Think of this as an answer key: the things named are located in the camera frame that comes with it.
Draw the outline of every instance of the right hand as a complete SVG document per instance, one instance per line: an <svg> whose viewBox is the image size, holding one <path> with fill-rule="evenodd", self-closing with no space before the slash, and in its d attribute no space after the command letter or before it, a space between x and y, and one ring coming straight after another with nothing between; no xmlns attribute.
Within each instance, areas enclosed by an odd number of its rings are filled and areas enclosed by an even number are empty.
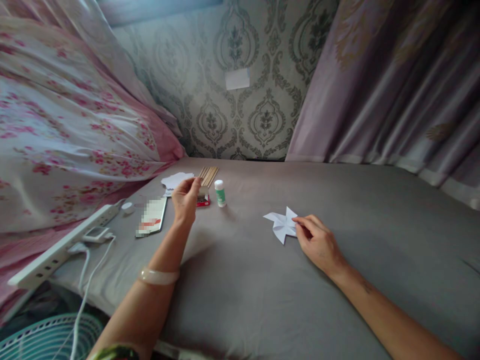
<svg viewBox="0 0 480 360"><path fill-rule="evenodd" d="M315 215L294 217L296 236L302 251L329 278L347 267L334 234Z"/></svg>

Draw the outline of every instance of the left hand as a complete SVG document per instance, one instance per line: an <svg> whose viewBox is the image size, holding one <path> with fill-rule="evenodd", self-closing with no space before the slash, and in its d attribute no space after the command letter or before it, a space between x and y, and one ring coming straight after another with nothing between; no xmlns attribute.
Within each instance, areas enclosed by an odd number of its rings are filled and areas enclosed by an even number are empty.
<svg viewBox="0 0 480 360"><path fill-rule="evenodd" d="M192 177L183 180L173 191L171 199L175 208L175 221L192 225L195 221L197 210L197 196L199 194L201 180Z"/></svg>

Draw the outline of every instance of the white power strip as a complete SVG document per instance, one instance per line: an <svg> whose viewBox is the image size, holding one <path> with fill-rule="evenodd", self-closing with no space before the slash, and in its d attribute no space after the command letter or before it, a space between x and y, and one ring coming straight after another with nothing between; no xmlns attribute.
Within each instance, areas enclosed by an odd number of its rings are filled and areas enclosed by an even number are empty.
<svg viewBox="0 0 480 360"><path fill-rule="evenodd" d="M78 225L70 233L50 247L42 255L24 267L19 273L8 280L8 285L21 289L34 290L54 273L71 256L67 250L82 240L90 229L102 227L108 223L120 209L116 205L105 205L88 219Z"/></svg>

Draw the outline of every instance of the tattoo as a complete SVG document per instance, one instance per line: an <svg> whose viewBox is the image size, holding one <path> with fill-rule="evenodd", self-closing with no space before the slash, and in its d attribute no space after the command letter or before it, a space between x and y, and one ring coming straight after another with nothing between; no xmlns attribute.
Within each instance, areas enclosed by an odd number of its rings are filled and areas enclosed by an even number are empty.
<svg viewBox="0 0 480 360"><path fill-rule="evenodd" d="M372 292L373 288L370 286L367 280L363 280L361 284L363 285L363 288L365 289L367 294L370 294Z"/></svg>
<svg viewBox="0 0 480 360"><path fill-rule="evenodd" d="M131 347L124 345L112 345L100 350L90 360L139 360L139 354Z"/></svg>

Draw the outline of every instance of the bracelet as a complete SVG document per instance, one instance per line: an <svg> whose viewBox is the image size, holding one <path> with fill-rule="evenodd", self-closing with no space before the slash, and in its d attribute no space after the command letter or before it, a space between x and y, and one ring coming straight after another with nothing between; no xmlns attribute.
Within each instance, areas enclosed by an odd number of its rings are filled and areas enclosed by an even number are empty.
<svg viewBox="0 0 480 360"><path fill-rule="evenodd" d="M138 279L146 284L151 285L170 285L178 280L180 272L160 272L150 270L144 267L138 274Z"/></svg>

